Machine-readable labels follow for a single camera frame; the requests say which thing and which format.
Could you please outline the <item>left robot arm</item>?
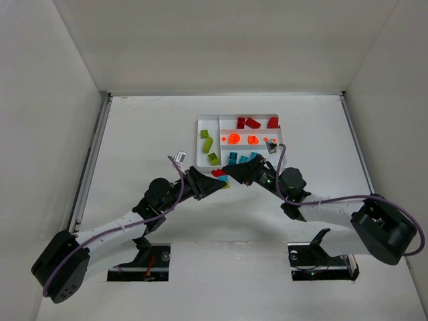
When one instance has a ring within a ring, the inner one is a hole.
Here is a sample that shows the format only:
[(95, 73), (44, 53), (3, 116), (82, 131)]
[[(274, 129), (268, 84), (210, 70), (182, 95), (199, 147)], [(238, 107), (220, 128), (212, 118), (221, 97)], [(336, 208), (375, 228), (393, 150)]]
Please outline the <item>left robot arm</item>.
[(174, 183), (154, 179), (139, 203), (114, 221), (84, 232), (56, 233), (31, 268), (43, 297), (55, 304), (67, 300), (86, 275), (112, 261), (112, 253), (141, 251), (146, 235), (158, 229), (179, 203), (189, 198), (200, 201), (226, 186), (225, 181), (208, 177), (195, 167), (179, 175)]

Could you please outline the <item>multicolor lego bricks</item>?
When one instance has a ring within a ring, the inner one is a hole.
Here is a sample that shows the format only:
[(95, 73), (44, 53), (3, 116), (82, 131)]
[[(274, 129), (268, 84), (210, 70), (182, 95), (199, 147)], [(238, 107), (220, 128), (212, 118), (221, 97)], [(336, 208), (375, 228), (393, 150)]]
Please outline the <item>multicolor lego bricks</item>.
[(229, 178), (228, 178), (228, 175), (227, 175), (227, 173), (225, 171), (223, 171), (221, 169), (216, 169), (216, 170), (212, 170), (211, 174), (217, 180), (225, 182), (225, 186), (223, 187), (223, 189), (230, 188)]

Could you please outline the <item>red round top lego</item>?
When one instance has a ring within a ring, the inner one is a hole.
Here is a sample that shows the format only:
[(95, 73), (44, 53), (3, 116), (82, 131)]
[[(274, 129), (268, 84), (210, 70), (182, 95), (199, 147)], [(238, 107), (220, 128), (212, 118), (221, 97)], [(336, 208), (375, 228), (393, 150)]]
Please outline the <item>red round top lego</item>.
[(268, 120), (267, 128), (269, 128), (269, 129), (279, 128), (279, 118), (278, 117), (271, 117)]

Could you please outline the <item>long lime green lego brick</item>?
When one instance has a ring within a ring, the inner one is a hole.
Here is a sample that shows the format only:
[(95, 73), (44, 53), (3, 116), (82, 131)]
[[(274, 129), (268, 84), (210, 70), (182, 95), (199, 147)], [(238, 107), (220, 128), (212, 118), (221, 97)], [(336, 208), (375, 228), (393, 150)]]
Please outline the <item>long lime green lego brick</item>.
[(208, 136), (205, 139), (205, 143), (203, 145), (203, 153), (208, 154), (211, 150), (212, 145), (213, 145), (213, 138)]

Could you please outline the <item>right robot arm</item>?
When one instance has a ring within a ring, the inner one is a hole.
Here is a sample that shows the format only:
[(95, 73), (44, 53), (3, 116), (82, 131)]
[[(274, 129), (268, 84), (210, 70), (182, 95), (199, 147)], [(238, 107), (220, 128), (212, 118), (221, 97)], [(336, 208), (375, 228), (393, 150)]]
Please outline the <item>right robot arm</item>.
[(323, 231), (316, 247), (330, 256), (370, 254), (396, 265), (408, 256), (408, 246), (421, 227), (404, 209), (378, 195), (351, 195), (327, 199), (306, 191), (306, 181), (294, 167), (284, 170), (258, 155), (251, 161), (223, 167), (242, 185), (256, 183), (279, 197), (282, 211), (292, 220), (341, 226)]

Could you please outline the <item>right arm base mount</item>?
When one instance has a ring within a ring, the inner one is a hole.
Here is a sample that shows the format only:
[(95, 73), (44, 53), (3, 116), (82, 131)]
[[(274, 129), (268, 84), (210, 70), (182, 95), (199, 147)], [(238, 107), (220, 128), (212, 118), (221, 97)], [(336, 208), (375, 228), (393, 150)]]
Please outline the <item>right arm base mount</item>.
[(292, 280), (356, 281), (360, 274), (354, 255), (329, 256), (321, 247), (330, 229), (322, 229), (309, 243), (289, 243), (288, 259)]

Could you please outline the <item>teal square lego brick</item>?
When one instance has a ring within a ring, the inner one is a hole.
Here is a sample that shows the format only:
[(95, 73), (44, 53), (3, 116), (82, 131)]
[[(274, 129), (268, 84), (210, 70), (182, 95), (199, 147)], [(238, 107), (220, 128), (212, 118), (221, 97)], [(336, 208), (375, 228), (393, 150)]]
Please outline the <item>teal square lego brick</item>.
[(246, 157), (246, 156), (241, 156), (241, 157), (240, 157), (240, 159), (239, 159), (239, 164), (241, 164), (241, 163), (246, 163), (248, 160), (249, 160), (249, 158), (248, 158), (248, 157)]

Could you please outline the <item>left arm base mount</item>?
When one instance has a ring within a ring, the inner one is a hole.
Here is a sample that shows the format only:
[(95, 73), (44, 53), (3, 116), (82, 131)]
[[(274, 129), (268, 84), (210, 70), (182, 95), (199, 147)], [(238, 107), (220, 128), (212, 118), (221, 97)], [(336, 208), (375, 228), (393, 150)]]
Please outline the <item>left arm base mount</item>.
[(170, 243), (151, 243), (145, 237), (135, 240), (138, 253), (126, 263), (108, 270), (107, 282), (167, 282), (171, 260)]

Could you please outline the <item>lime curved lego brick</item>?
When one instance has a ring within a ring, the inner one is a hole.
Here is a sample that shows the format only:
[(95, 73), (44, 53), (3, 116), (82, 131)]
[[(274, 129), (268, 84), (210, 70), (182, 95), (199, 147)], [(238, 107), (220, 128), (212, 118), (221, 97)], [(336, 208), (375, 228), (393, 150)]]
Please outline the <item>lime curved lego brick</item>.
[(211, 154), (208, 154), (207, 157), (211, 166), (217, 166), (220, 164), (220, 160), (214, 152)]

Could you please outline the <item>teal curved lego brick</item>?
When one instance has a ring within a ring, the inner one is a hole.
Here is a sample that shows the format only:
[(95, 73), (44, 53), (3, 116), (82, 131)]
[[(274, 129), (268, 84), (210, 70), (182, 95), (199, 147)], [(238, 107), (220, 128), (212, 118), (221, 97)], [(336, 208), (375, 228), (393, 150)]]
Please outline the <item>teal curved lego brick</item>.
[(237, 164), (237, 153), (236, 152), (230, 152), (229, 153), (228, 165), (236, 165), (236, 164)]

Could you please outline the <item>orange ring lego piece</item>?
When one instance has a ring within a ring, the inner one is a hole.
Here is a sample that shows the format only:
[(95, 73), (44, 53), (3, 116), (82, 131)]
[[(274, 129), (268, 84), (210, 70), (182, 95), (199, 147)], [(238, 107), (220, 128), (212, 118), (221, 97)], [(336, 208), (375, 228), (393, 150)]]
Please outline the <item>orange ring lego piece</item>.
[(241, 137), (238, 133), (232, 133), (229, 135), (228, 143), (229, 144), (238, 144), (241, 140)]

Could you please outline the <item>red sloped lego brick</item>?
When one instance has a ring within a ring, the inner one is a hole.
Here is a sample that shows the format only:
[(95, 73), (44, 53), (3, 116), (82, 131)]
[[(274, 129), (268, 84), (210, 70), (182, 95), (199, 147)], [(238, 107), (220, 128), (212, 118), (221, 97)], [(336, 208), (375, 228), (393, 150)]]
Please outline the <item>red sloped lego brick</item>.
[(245, 125), (252, 129), (258, 129), (261, 127), (261, 124), (253, 118), (247, 118), (245, 121)]

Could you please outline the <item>orange curved lego piece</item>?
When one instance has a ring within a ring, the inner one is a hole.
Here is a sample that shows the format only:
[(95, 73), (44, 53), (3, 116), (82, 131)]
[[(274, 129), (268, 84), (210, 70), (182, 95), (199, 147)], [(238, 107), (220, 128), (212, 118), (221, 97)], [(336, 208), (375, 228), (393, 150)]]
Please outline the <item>orange curved lego piece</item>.
[(249, 145), (258, 145), (259, 144), (259, 138), (255, 135), (249, 135), (247, 137), (247, 143)]

